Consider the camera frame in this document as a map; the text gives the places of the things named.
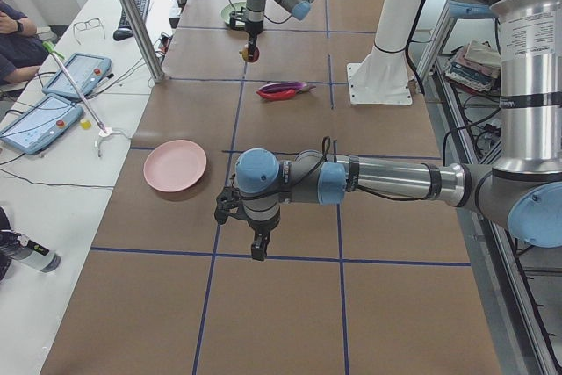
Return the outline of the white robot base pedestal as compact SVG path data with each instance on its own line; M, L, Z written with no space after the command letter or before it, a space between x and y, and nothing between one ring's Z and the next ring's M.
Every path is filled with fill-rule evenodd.
M422 0L384 0L371 52L347 65L353 105L411 105L407 45Z

